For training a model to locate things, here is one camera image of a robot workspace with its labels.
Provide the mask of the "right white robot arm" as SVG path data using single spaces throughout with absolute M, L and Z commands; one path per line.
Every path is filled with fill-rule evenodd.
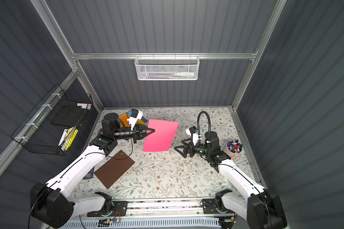
M 221 213 L 232 211 L 238 214 L 247 221 L 251 229 L 284 229 L 288 226 L 279 195 L 246 175 L 231 157 L 221 150 L 215 132 L 205 133 L 204 143 L 200 143 L 198 130 L 190 128 L 186 132 L 188 138 L 182 140 L 182 144 L 174 149 L 184 158 L 200 155 L 241 194 L 238 197 L 228 189 L 217 192 L 214 209 Z

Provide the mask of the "magenta paper sheet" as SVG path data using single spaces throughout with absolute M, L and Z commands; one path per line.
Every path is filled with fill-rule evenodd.
M 179 122 L 150 119 L 148 128 L 155 132 L 145 138 L 143 152 L 168 151 L 173 142 Z

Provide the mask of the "orange paper sheet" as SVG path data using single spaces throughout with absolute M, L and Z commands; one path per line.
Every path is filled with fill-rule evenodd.
M 122 127 L 131 127 L 131 124 L 129 123 L 129 118 L 130 118 L 130 115 L 127 112 L 119 116 Z

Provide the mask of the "purple paper sheet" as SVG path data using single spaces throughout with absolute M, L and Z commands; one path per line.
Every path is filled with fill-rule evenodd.
M 148 123 L 148 119 L 146 119 L 145 117 L 141 117 L 141 119 L 137 120 L 137 124 L 142 124 L 142 125 L 146 125 Z

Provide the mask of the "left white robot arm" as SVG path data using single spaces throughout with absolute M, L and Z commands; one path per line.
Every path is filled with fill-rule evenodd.
M 137 123 L 143 113 L 136 109 L 127 112 L 128 125 L 116 113 L 108 113 L 102 120 L 102 129 L 89 146 L 67 168 L 44 184 L 35 184 L 30 191 L 29 218 L 36 218 L 58 229 L 69 219 L 89 212 L 109 217 L 114 213 L 112 197 L 96 192 L 88 197 L 70 198 L 75 186 L 99 162 L 109 156 L 118 140 L 136 143 L 153 134 L 154 129 Z

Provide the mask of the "brown paper sheet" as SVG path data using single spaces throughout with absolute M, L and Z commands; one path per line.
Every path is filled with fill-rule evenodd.
M 135 161 L 127 156 L 124 151 L 120 150 L 112 159 L 95 171 L 95 176 L 106 189 L 109 189 L 134 164 Z

